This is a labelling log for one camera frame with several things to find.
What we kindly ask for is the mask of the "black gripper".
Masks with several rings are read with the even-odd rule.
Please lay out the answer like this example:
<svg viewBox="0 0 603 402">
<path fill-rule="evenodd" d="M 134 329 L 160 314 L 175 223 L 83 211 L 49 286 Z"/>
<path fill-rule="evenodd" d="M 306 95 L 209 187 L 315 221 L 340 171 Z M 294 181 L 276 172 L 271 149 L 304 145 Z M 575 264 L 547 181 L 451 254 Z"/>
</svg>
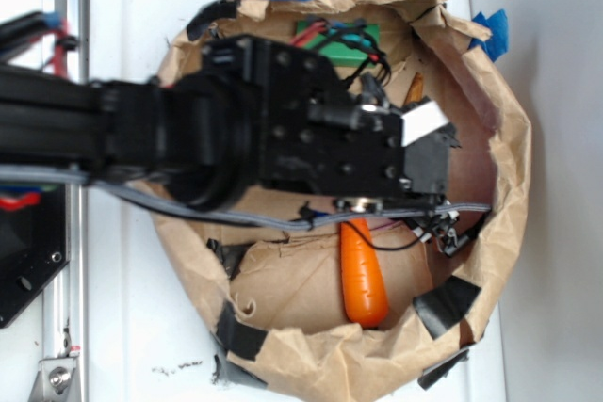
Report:
<svg viewBox="0 0 603 402">
<path fill-rule="evenodd" d="M 401 115 L 429 97 L 398 107 L 369 74 L 352 94 L 327 57 L 251 35 L 208 43 L 202 67 L 253 95 L 263 187 L 332 197 L 340 206 L 357 199 L 378 209 L 444 204 L 455 126 L 449 120 L 401 146 Z"/>
</svg>

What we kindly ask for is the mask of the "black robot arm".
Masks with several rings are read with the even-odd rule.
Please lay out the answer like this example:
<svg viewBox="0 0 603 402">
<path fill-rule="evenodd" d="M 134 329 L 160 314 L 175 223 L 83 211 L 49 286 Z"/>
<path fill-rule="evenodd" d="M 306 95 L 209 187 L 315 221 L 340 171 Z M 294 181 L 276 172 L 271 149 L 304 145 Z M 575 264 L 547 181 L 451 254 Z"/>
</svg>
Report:
<svg viewBox="0 0 603 402">
<path fill-rule="evenodd" d="M 369 73 L 352 94 L 325 56 L 239 35 L 209 42 L 169 87 L 77 85 L 64 74 L 74 45 L 55 13 L 1 26 L 1 161 L 15 189 L 40 168 L 44 182 L 60 170 L 154 181 L 200 212 L 254 185 L 388 207 L 445 198 L 454 125 L 430 99 L 393 105 Z"/>
</svg>

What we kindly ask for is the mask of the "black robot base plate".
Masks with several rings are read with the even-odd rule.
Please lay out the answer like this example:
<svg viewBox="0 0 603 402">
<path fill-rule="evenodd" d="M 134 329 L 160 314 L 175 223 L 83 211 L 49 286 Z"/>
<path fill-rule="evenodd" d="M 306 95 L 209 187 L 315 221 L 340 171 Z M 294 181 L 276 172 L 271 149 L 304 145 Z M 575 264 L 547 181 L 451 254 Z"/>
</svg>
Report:
<svg viewBox="0 0 603 402">
<path fill-rule="evenodd" d="M 1 198 L 1 327 L 9 327 L 67 264 L 66 189 Z"/>
</svg>

